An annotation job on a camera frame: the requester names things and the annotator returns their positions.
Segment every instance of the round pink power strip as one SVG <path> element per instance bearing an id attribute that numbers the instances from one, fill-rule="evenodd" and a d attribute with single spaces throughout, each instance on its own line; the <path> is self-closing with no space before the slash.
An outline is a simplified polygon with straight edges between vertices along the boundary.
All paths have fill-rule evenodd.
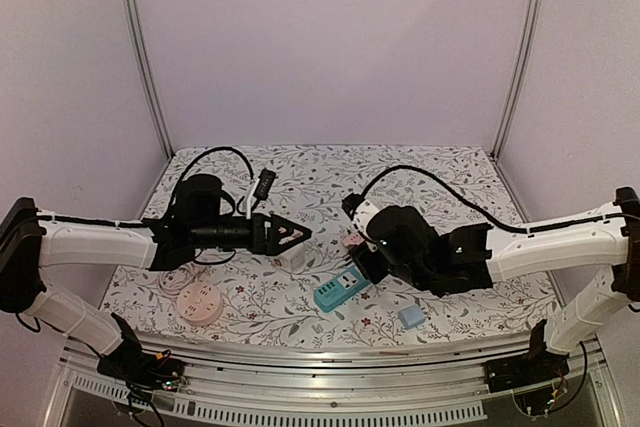
<path id="1" fill-rule="evenodd" d="M 215 322 L 222 314 L 220 291 L 209 282 L 187 285 L 178 295 L 176 304 L 182 318 L 197 327 Z"/>

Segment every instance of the table surface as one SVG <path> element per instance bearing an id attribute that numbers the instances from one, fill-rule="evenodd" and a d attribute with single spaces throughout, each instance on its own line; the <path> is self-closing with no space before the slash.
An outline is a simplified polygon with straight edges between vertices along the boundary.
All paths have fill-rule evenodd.
<path id="1" fill-rule="evenodd" d="M 135 329 L 185 340 L 225 341 L 309 349 L 381 347 L 451 342 L 527 330 L 558 308 L 547 274 L 539 273 L 495 284 L 493 289 L 437 298 L 387 277 L 325 314 L 313 291 L 348 267 L 341 239 L 349 221 L 341 200 L 359 192 L 377 173 L 396 164 L 430 170 L 469 200 L 500 220 L 520 221 L 511 199 L 486 154 L 473 147 L 417 146 L 240 146 L 256 172 L 278 174 L 269 199 L 258 212 L 273 212 L 313 230 L 305 242 L 305 264 L 293 272 L 273 259 L 239 251 L 233 261 L 216 267 L 189 264 L 168 282 L 208 281 L 217 285 L 224 312 L 213 324 L 191 327 L 175 310 L 174 300 L 159 288 L 160 274 L 118 267 L 102 309 L 124 317 Z M 178 176 L 204 149 L 177 152 L 162 177 L 145 217 L 162 215 Z M 215 153 L 191 174 L 219 176 L 236 199 L 249 175 L 230 153 Z M 379 206 L 413 205 L 438 232 L 482 222 L 440 186 L 414 172 L 389 175 L 370 193 Z M 220 254 L 205 252 L 201 260 Z M 406 331 L 398 311 L 418 304 L 427 315 L 421 326 Z"/>

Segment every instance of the floral pattern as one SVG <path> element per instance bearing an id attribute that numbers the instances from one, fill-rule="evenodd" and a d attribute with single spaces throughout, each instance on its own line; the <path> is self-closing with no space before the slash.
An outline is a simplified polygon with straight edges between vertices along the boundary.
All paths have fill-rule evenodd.
<path id="1" fill-rule="evenodd" d="M 252 146 L 239 147 L 254 169 L 278 174 L 269 199 L 258 211 L 271 212 L 310 227 L 305 262 L 294 270 L 274 259 L 239 251 L 228 264 L 189 264 L 176 271 L 194 281 L 215 284 L 224 312 L 213 324 L 192 327 L 175 311 L 175 295 L 162 288 L 161 274 L 118 267 L 102 308 L 124 317 L 141 331 L 187 341 L 225 341 L 299 348 L 380 347 L 451 342 L 529 329 L 558 309 L 546 274 L 533 274 L 495 285 L 494 289 L 437 298 L 398 279 L 387 277 L 328 314 L 313 301 L 313 291 L 348 267 L 340 240 L 349 221 L 341 200 L 360 191 L 378 172 L 394 164 L 423 167 L 452 185 L 469 200 L 502 221 L 519 222 L 511 200 L 489 159 L 479 148 L 411 146 Z M 163 214 L 177 178 L 203 149 L 183 149 L 172 160 L 146 211 Z M 249 183 L 246 167 L 231 153 L 205 157 L 192 170 L 219 176 L 234 198 Z M 379 206 L 413 205 L 439 232 L 483 221 L 440 186 L 414 172 L 384 178 L 369 198 Z M 204 252 L 200 260 L 224 258 Z M 427 316 L 419 327 L 405 330 L 398 311 L 418 304 Z"/>

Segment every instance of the power outlet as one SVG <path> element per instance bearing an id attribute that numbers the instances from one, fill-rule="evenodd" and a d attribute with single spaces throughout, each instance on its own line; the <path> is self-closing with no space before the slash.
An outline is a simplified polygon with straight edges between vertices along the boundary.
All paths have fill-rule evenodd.
<path id="1" fill-rule="evenodd" d="M 313 300 L 325 314 L 371 285 L 356 266 L 350 267 L 313 292 Z"/>

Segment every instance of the teal power strip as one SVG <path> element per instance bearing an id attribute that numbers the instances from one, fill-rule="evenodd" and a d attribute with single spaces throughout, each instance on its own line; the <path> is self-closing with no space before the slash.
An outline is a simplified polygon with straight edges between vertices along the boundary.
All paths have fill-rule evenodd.
<path id="1" fill-rule="evenodd" d="M 335 276 L 322 287 L 313 292 L 313 300 L 325 314 L 328 314 L 340 304 L 345 303 L 371 283 L 362 277 L 356 266 Z"/>

